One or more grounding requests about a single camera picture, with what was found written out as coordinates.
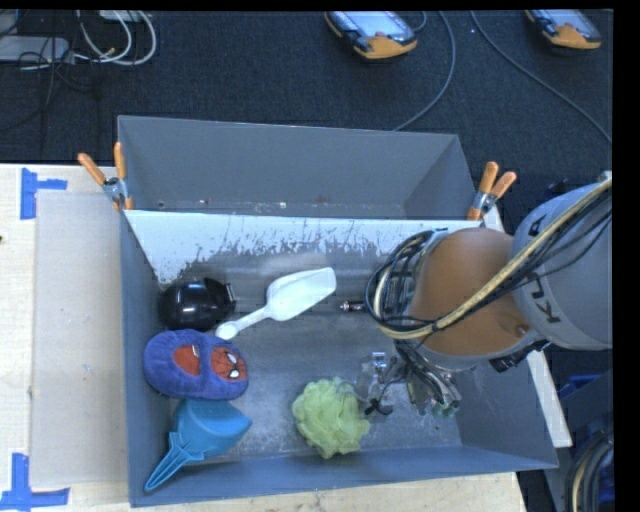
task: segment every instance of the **bath sponge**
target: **bath sponge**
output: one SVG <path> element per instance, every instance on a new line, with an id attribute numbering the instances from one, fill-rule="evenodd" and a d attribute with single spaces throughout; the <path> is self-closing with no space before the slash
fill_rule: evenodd
<path id="1" fill-rule="evenodd" d="M 359 450 L 360 439 L 369 432 L 352 390 L 338 377 L 321 379 L 307 384 L 291 406 L 298 432 L 324 459 Z"/>

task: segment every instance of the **gray bin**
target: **gray bin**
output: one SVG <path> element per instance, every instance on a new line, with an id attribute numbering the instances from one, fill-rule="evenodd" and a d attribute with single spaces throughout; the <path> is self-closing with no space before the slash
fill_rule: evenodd
<path id="1" fill-rule="evenodd" d="M 362 300 L 389 244 L 421 228 L 470 225 L 475 191 L 456 135 L 121 116 L 118 137 L 136 206 L 121 217 L 132 506 L 557 466 L 526 363 L 502 374 L 482 363 L 459 374 L 463 400 L 451 418 L 420 416 L 404 384 L 392 386 L 394 412 L 348 455 L 324 460 L 295 429 L 291 404 L 308 382 L 353 382 L 371 352 L 393 352 L 368 315 L 338 307 Z M 238 218 L 253 250 L 216 239 Z M 292 232 L 304 236 L 282 239 L 301 219 L 303 231 Z M 252 232 L 265 221 L 279 228 Z M 389 235 L 384 247 L 379 236 L 363 235 L 372 232 Z M 175 407 L 142 370 L 147 341 L 164 329 L 160 291 L 174 278 L 208 275 L 232 284 L 241 315 L 264 305 L 275 278 L 322 266 L 336 272 L 335 294 L 293 320 L 265 320 L 234 338 L 250 384 L 233 404 L 253 420 L 249 432 L 227 454 L 146 493 Z"/>

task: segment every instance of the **clamp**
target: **clamp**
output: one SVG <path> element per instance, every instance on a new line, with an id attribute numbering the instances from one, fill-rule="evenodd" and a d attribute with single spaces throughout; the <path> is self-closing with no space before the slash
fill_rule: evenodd
<path id="1" fill-rule="evenodd" d="M 496 181 L 497 176 L 498 164 L 488 162 L 484 169 L 482 180 L 480 180 L 478 192 L 467 213 L 467 220 L 482 219 L 517 178 L 516 173 L 513 171 L 505 172 L 498 181 Z"/>
<path id="2" fill-rule="evenodd" d="M 116 211 L 132 210 L 133 198 L 127 187 L 127 168 L 122 154 L 122 144 L 116 142 L 113 146 L 113 159 L 116 165 L 117 178 L 109 178 L 104 175 L 93 159 L 86 153 L 78 154 L 78 162 L 89 172 L 95 182 L 102 187 L 105 195 L 113 203 Z"/>

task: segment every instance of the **cable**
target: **cable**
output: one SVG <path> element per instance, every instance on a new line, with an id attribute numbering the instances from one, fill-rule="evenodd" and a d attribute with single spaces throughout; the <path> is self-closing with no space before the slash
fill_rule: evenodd
<path id="1" fill-rule="evenodd" d="M 122 52 L 120 52 L 118 55 L 113 55 L 113 50 L 114 50 L 113 48 L 111 48 L 106 52 L 100 51 L 100 49 L 93 43 L 93 40 L 91 39 L 91 37 L 89 37 L 89 33 L 87 32 L 87 29 L 85 28 L 84 23 L 80 18 L 81 16 L 80 9 L 76 9 L 76 18 L 78 19 L 78 22 L 80 24 L 80 30 L 82 30 L 82 34 L 84 35 L 84 40 L 87 42 L 89 47 L 98 55 L 98 58 L 94 59 L 92 57 L 88 57 L 86 55 L 76 53 L 75 55 L 77 58 L 83 59 L 83 60 L 89 60 L 92 62 L 98 62 L 100 64 L 106 64 L 106 63 L 114 62 L 118 59 L 122 59 L 126 57 L 127 53 L 129 53 L 129 50 L 131 50 L 131 46 L 133 44 L 133 37 L 131 35 L 131 31 L 129 30 L 129 27 L 127 27 L 127 24 L 122 19 L 122 16 L 120 16 L 118 11 L 113 11 L 113 13 L 115 14 L 116 18 L 118 18 L 118 22 L 120 23 L 120 25 L 122 25 L 122 28 L 125 34 L 127 35 L 127 45 L 125 46 L 125 49 Z"/>
<path id="2" fill-rule="evenodd" d="M 53 11 L 53 34 L 56 33 L 56 11 Z M 51 101 L 51 93 L 53 92 L 53 85 L 56 78 L 55 73 L 55 56 L 56 56 L 56 38 L 49 37 L 47 40 L 51 40 L 51 79 L 49 80 L 49 90 L 47 91 L 47 97 L 44 99 L 41 97 L 41 107 L 40 107 L 40 157 L 44 153 L 44 145 L 47 140 L 48 130 L 47 130 L 47 109 L 49 108 L 49 102 Z M 43 45 L 40 53 L 44 52 L 44 48 L 46 43 Z"/>
<path id="3" fill-rule="evenodd" d="M 606 432 L 598 431 L 580 448 L 565 480 L 564 501 L 567 512 L 597 512 L 597 492 L 594 500 L 594 486 L 597 491 L 600 466 L 612 450 L 613 427 Z"/>
<path id="4" fill-rule="evenodd" d="M 530 256 L 532 256 L 536 250 L 543 246 L 548 239 L 552 238 L 557 232 L 560 232 L 566 222 L 571 221 L 572 218 L 579 214 L 585 205 L 588 205 L 594 199 L 597 199 L 601 194 L 605 194 L 611 189 L 612 178 L 607 178 L 605 181 L 597 184 L 587 194 L 585 194 L 579 201 L 567 208 L 563 213 L 554 218 L 545 228 L 532 238 L 503 268 L 500 270 L 488 283 L 486 283 L 480 290 L 474 293 L 467 301 L 458 306 L 450 313 L 440 317 L 435 321 L 429 322 L 427 325 L 417 328 L 403 330 L 398 328 L 391 328 L 384 324 L 379 325 L 380 329 L 389 337 L 394 339 L 410 339 L 417 337 L 426 337 L 433 334 L 436 331 L 442 330 L 454 323 L 460 321 L 466 313 L 471 311 L 477 305 L 482 303 L 492 292 L 494 292 L 502 283 L 504 283 L 511 275 L 517 271 L 523 262 L 525 262 Z M 385 286 L 386 279 L 388 278 L 388 269 L 383 272 L 383 276 L 376 289 L 376 296 L 373 304 L 371 305 L 374 313 L 374 318 L 382 319 L 380 312 L 380 290 Z"/>
<path id="5" fill-rule="evenodd" d="M 389 389 L 389 386 L 391 386 L 391 384 L 395 384 L 396 382 L 400 382 L 404 380 L 407 377 L 408 373 L 409 373 L 409 367 L 405 366 L 402 369 L 402 372 L 398 376 L 396 376 L 394 379 L 391 379 L 389 382 L 387 382 L 382 387 L 382 390 L 380 391 L 380 395 L 377 398 L 372 398 L 371 400 L 369 400 L 369 406 L 363 411 L 364 414 L 368 416 L 373 411 L 377 411 L 383 416 L 388 416 L 389 414 L 391 414 L 392 408 L 390 407 L 388 407 L 387 409 L 382 408 L 382 399 L 384 398 L 384 395 L 387 392 L 387 389 Z"/>
<path id="6" fill-rule="evenodd" d="M 513 64 L 516 68 L 518 68 L 520 71 L 522 71 L 525 75 L 527 75 L 529 78 L 531 78 L 532 80 L 535 80 L 536 82 L 538 82 L 540 85 L 542 85 L 545 89 L 551 91 L 553 94 L 555 94 L 556 96 L 558 96 L 561 100 L 565 101 L 566 103 L 568 103 L 571 107 L 573 107 L 575 110 L 577 110 L 580 114 L 582 114 L 593 126 L 595 126 L 595 128 L 604 136 L 605 139 L 607 139 L 607 142 L 609 142 L 609 144 L 613 144 L 613 141 L 611 139 L 611 137 L 609 136 L 609 134 L 604 130 L 604 128 L 602 128 L 596 121 L 595 119 L 593 119 L 586 111 L 584 111 L 582 108 L 580 108 L 578 105 L 576 105 L 573 101 L 571 101 L 569 98 L 567 98 L 564 94 L 562 94 L 561 92 L 557 91 L 556 89 L 554 89 L 553 87 L 551 87 L 549 84 L 543 82 L 540 78 L 538 78 L 537 76 L 535 76 L 533 73 L 531 73 L 530 71 L 528 71 L 527 69 L 525 69 L 523 66 L 521 66 L 520 64 L 518 64 L 515 60 L 513 60 L 511 57 L 509 57 L 505 52 L 503 52 L 492 40 L 491 38 L 487 35 L 487 33 L 484 31 L 484 29 L 482 28 L 482 26 L 480 25 L 480 23 L 478 22 L 478 19 L 475 15 L 475 13 L 473 11 L 469 11 L 471 13 L 471 18 L 473 18 L 474 23 L 476 24 L 476 27 L 478 28 L 478 30 L 480 31 L 480 33 L 484 36 L 484 38 L 487 40 L 487 42 L 500 54 L 502 55 L 502 57 L 504 57 L 505 59 L 507 59 L 511 64 Z"/>
<path id="7" fill-rule="evenodd" d="M 610 191 L 610 189 L 605 190 L 604 192 L 602 192 L 601 195 L 597 196 L 594 200 L 592 201 L 586 201 L 586 205 L 593 205 L 595 204 L 596 206 L 599 204 L 599 200 L 604 197 L 608 192 Z M 564 223 L 559 223 L 558 224 L 558 228 L 553 230 L 553 232 L 551 232 L 549 234 L 549 237 L 546 241 L 544 241 L 542 244 L 540 244 L 540 246 L 542 247 L 542 250 L 536 249 L 536 251 L 532 251 L 531 256 L 527 261 L 527 264 L 525 264 L 524 266 L 520 267 L 520 270 L 517 270 L 515 272 L 515 277 L 514 275 L 508 276 L 507 279 L 505 279 L 505 282 L 507 281 L 513 281 L 516 286 L 508 286 L 506 288 L 501 289 L 501 287 L 505 286 L 504 284 L 501 284 L 499 286 L 496 287 L 495 290 L 497 291 L 492 291 L 490 293 L 488 293 L 486 295 L 486 297 L 484 299 L 482 299 L 481 301 L 479 301 L 476 305 L 470 307 L 467 311 L 464 311 L 463 314 L 457 316 L 456 318 L 451 319 L 450 322 L 448 322 L 445 326 L 442 326 L 442 328 L 445 327 L 451 327 L 452 325 L 457 324 L 458 322 L 462 321 L 465 317 L 467 317 L 468 315 L 474 313 L 475 311 L 477 311 L 478 309 L 484 307 L 485 305 L 487 305 L 488 303 L 496 300 L 497 298 L 499 298 L 500 296 L 506 294 L 507 292 L 511 291 L 512 289 L 515 289 L 518 287 L 518 283 L 521 283 L 521 281 L 531 275 L 531 273 L 535 270 L 535 268 L 537 268 L 541 263 L 543 263 L 544 261 L 546 261 L 544 259 L 544 255 L 547 253 L 547 251 L 556 243 L 556 241 L 558 239 L 561 239 L 562 236 L 564 236 L 564 233 L 566 233 L 567 231 L 569 231 L 575 224 L 577 224 L 582 218 L 583 216 L 586 215 L 585 210 L 582 208 L 578 208 L 577 209 L 577 213 L 575 215 L 573 215 L 571 218 L 569 218 L 568 221 L 564 222 Z M 426 337 L 420 342 L 419 345 L 424 344 L 424 342 L 426 341 Z"/>
<path id="8" fill-rule="evenodd" d="M 73 35 L 73 38 L 71 40 L 71 44 L 70 44 L 70 48 L 73 48 L 75 46 L 75 41 L 77 39 L 77 35 L 78 32 L 76 31 L 76 33 Z M 18 58 L 18 69 L 21 71 L 37 71 L 37 70 L 42 70 L 42 69 L 48 69 L 51 66 L 51 63 L 47 62 L 46 59 L 44 58 L 43 52 L 44 52 L 44 48 L 45 45 L 43 45 L 41 51 L 39 53 L 36 52 L 25 52 L 23 53 L 19 58 Z M 29 55 L 34 55 L 36 57 L 36 65 L 29 65 L 29 66 L 25 66 L 24 64 L 22 64 L 22 59 L 24 59 L 25 57 L 29 56 Z M 71 87 L 71 82 L 70 80 L 71 77 L 69 77 L 69 73 L 71 71 L 72 68 L 74 68 L 74 66 L 67 66 L 66 67 L 66 73 L 62 74 L 60 69 L 67 64 L 65 62 L 65 57 L 66 57 L 67 53 L 65 53 L 61 59 L 60 62 L 57 66 L 54 66 L 54 70 L 55 70 L 55 74 L 57 77 L 61 78 L 63 80 L 63 82 Z M 80 82 L 77 82 L 77 84 L 79 84 L 80 86 L 84 86 L 85 88 L 87 87 L 86 84 L 81 84 Z M 79 92 L 91 92 L 94 89 L 94 86 L 92 85 L 91 88 L 89 90 L 81 90 L 78 87 L 71 87 L 72 89 L 79 91 Z M 54 102 L 56 101 L 56 99 L 58 98 L 60 92 L 62 91 L 62 88 L 57 88 L 55 91 L 53 90 L 53 86 L 52 84 L 50 84 L 50 94 L 48 94 L 48 101 L 44 104 L 41 105 L 39 108 L 33 110 L 32 112 L 30 112 L 29 114 L 27 114 L 25 117 L 23 117 L 22 119 L 9 124 L 7 126 L 3 126 L 0 127 L 0 133 L 4 133 L 6 131 L 12 130 L 14 128 L 17 128 L 19 126 L 22 126 L 23 124 L 31 121 L 34 117 L 36 116 L 40 116 L 44 113 L 44 111 L 48 108 L 50 108 Z"/>
<path id="9" fill-rule="evenodd" d="M 416 34 L 420 32 L 427 24 L 427 11 L 420 11 L 420 12 L 422 13 L 422 21 L 420 22 L 420 25 L 418 25 L 416 28 L 411 29 Z"/>
<path id="10" fill-rule="evenodd" d="M 564 244 L 563 246 L 557 248 L 555 251 L 553 251 L 553 252 L 549 252 L 549 251 L 551 250 L 551 248 L 553 246 L 555 246 L 556 240 L 562 239 L 565 236 L 565 233 L 570 231 L 588 213 L 593 211 L 593 209 L 595 209 L 603 201 L 605 201 L 610 194 L 611 194 L 611 190 L 604 192 L 602 195 L 598 196 L 591 203 L 589 203 L 588 208 L 584 208 L 581 212 L 578 212 L 571 220 L 569 220 L 566 224 L 564 224 L 561 228 L 559 228 L 556 231 L 554 236 L 551 237 L 549 239 L 549 241 L 544 244 L 542 249 L 540 249 L 536 253 L 535 257 L 530 258 L 529 261 L 527 262 L 527 264 L 523 265 L 520 268 L 520 270 L 516 271 L 514 273 L 514 275 L 511 276 L 507 280 L 507 281 L 512 281 L 513 284 L 511 284 L 511 285 L 503 284 L 503 285 L 499 286 L 498 288 L 496 288 L 496 291 L 494 291 L 485 300 L 480 302 L 476 307 L 474 307 L 471 310 L 469 310 L 469 312 L 466 313 L 460 320 L 462 320 L 464 317 L 468 316 L 469 314 L 474 313 L 478 309 L 486 306 L 488 303 L 499 299 L 503 295 L 506 295 L 507 293 L 511 293 L 511 292 L 515 291 L 516 289 L 521 288 L 522 286 L 525 286 L 525 285 L 529 284 L 531 282 L 530 277 L 532 276 L 532 274 L 534 273 L 534 271 L 537 268 L 539 268 L 544 263 L 550 261 L 552 258 L 557 256 L 562 251 L 565 251 L 565 250 L 569 249 L 572 245 L 578 243 L 579 241 L 581 241 L 582 239 L 584 239 L 585 237 L 590 235 L 593 231 L 595 231 L 598 228 L 598 226 L 600 226 L 600 224 L 604 224 L 604 226 L 602 228 L 600 228 L 600 231 L 596 234 L 594 239 L 591 240 L 591 242 L 589 242 L 589 244 L 579 254 L 577 254 L 573 259 L 567 261 L 565 264 L 561 265 L 560 267 L 556 267 L 556 268 L 550 269 L 550 270 L 548 270 L 548 271 L 546 271 L 544 273 L 541 273 L 541 274 L 536 273 L 535 274 L 535 278 L 536 279 L 540 279 L 542 277 L 546 277 L 546 276 L 549 276 L 549 275 L 554 274 L 556 272 L 559 272 L 559 271 L 569 267 L 570 265 L 573 265 L 580 258 L 582 258 L 589 251 L 589 249 L 591 249 L 591 247 L 593 247 L 595 245 L 595 243 L 598 241 L 598 239 L 603 235 L 603 233 L 606 230 L 607 226 L 611 223 L 611 218 L 612 218 L 611 210 L 609 210 L 602 217 L 600 217 L 600 219 L 598 219 L 584 233 L 582 233 L 582 234 L 576 236 L 575 238 L 569 240 L 566 244 Z"/>
<path id="11" fill-rule="evenodd" d="M 26 9 L 24 11 L 24 13 L 22 14 L 22 16 L 17 16 L 16 17 L 16 21 L 13 22 L 13 24 L 9 27 L 4 29 L 2 32 L 0 32 L 0 38 L 9 35 L 11 33 L 11 31 L 16 28 L 18 25 L 20 25 L 20 23 L 22 23 L 22 20 L 24 20 L 24 17 L 27 15 L 27 13 L 30 11 L 31 9 Z"/>
<path id="12" fill-rule="evenodd" d="M 364 294 L 364 303 L 365 308 L 369 312 L 369 314 L 381 325 L 388 324 L 389 320 L 395 320 L 396 318 L 383 318 L 383 314 L 378 313 L 378 309 L 374 307 L 373 304 L 385 304 L 386 301 L 386 286 L 380 285 L 377 286 L 374 293 L 373 303 L 371 301 L 371 287 L 373 283 L 378 281 L 380 283 L 386 283 L 388 277 L 393 276 L 393 271 L 395 266 L 402 260 L 405 259 L 405 266 L 414 256 L 424 254 L 425 251 L 429 250 L 433 246 L 435 246 L 441 238 L 443 238 L 447 233 L 447 230 L 437 230 L 437 231 L 424 231 L 418 233 L 416 235 L 411 236 L 407 240 L 405 240 L 402 244 L 395 248 L 395 250 L 389 255 L 386 262 L 378 269 L 371 278 L 367 281 L 365 287 Z M 405 300 L 408 302 L 410 297 L 405 297 Z M 393 312 L 396 313 L 399 307 L 394 307 Z M 416 327 L 423 327 L 428 325 L 430 321 L 416 319 L 408 316 L 404 316 L 401 318 L 397 318 L 398 320 L 408 321 L 411 323 L 411 326 L 396 326 L 398 329 L 415 329 Z"/>
<path id="13" fill-rule="evenodd" d="M 133 19 L 133 15 L 131 14 L 131 12 L 127 11 L 129 14 L 129 18 Z M 118 64 L 120 66 L 139 66 L 141 64 L 144 64 L 145 62 L 149 61 L 156 53 L 157 50 L 157 37 L 156 37 L 156 31 L 155 28 L 153 26 L 153 23 L 151 22 L 151 20 L 149 19 L 149 17 L 147 16 L 146 13 L 144 13 L 143 11 L 136 11 L 138 13 L 138 15 L 140 16 L 140 18 L 142 19 L 142 21 L 146 24 L 147 28 L 149 29 L 149 35 L 151 37 L 151 48 L 149 49 L 149 51 L 147 52 L 146 55 L 144 55 L 142 58 L 140 59 L 133 59 L 133 60 L 126 60 L 125 57 L 128 55 L 128 53 L 131 51 L 131 48 L 133 46 L 133 35 L 131 33 L 131 30 L 129 29 L 129 27 L 127 26 L 127 23 L 122 19 L 122 16 L 120 16 L 120 13 L 118 13 L 118 11 L 114 10 L 113 13 L 116 16 L 116 18 L 118 19 L 118 22 L 120 23 L 120 25 L 123 27 L 125 34 L 127 35 L 127 45 L 125 47 L 125 49 L 120 52 L 117 55 L 113 55 L 113 48 L 103 52 L 101 51 L 93 42 L 93 40 L 91 39 L 91 37 L 89 36 L 89 33 L 87 32 L 87 29 L 81 19 L 81 12 L 80 9 L 76 9 L 75 13 L 76 13 L 76 19 L 78 20 L 78 23 L 80 25 L 80 29 L 82 30 L 82 34 L 84 35 L 84 39 L 86 41 L 86 43 L 89 45 L 89 47 L 97 54 L 97 58 L 95 57 L 89 57 L 87 55 L 83 55 L 80 53 L 76 53 L 75 56 L 78 57 L 79 59 L 82 60 L 88 60 L 90 62 L 96 62 L 99 64 L 108 64 L 108 63 L 112 63 L 112 64 Z"/>
<path id="14" fill-rule="evenodd" d="M 431 101 L 431 103 L 429 103 L 426 107 L 424 107 L 420 112 L 418 112 L 415 116 L 413 116 L 408 121 L 405 121 L 400 126 L 396 126 L 392 130 L 394 132 L 404 130 L 407 126 L 416 122 L 418 119 L 424 116 L 429 110 L 431 110 L 431 108 L 440 100 L 440 98 L 442 98 L 442 95 L 448 89 L 449 84 L 451 83 L 451 79 L 453 78 L 453 71 L 455 70 L 455 67 L 456 67 L 456 40 L 453 36 L 453 30 L 451 30 L 451 25 L 449 25 L 449 22 L 447 21 L 447 18 L 445 17 L 444 13 L 442 11 L 438 11 L 438 13 L 442 18 L 442 22 L 444 23 L 444 26 L 447 28 L 447 33 L 449 34 L 449 41 L 451 42 L 451 65 L 449 67 L 449 74 L 447 76 L 447 79 L 445 80 L 444 85 L 442 86 L 442 89 L 440 89 L 440 92 Z"/>

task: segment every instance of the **wooden table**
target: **wooden table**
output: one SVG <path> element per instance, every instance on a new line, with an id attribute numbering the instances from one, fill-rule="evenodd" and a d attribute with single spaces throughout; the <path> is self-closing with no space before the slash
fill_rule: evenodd
<path id="1" fill-rule="evenodd" d="M 0 453 L 3 454 L 0 457 L 0 479 L 4 479 L 5 482 L 4 486 L 0 486 L 0 491 L 8 490 L 11 482 L 11 454 L 19 452 L 29 455 L 30 448 L 30 385 L 35 318 L 34 265 L 38 218 L 20 220 L 22 167 L 24 165 L 21 164 L 0 165 L 0 397 L 4 407 L 0 415 Z M 28 168 L 37 172 L 39 179 L 66 180 L 66 192 L 102 193 L 80 166 L 28 165 Z M 103 170 L 107 176 L 115 176 L 112 169 Z M 71 488 L 69 503 L 52 510 L 130 510 L 125 481 L 69 482 L 67 487 Z M 32 490 L 38 492 L 47 489 L 34 487 Z M 514 473 L 452 477 L 150 509 L 211 512 L 526 511 Z"/>

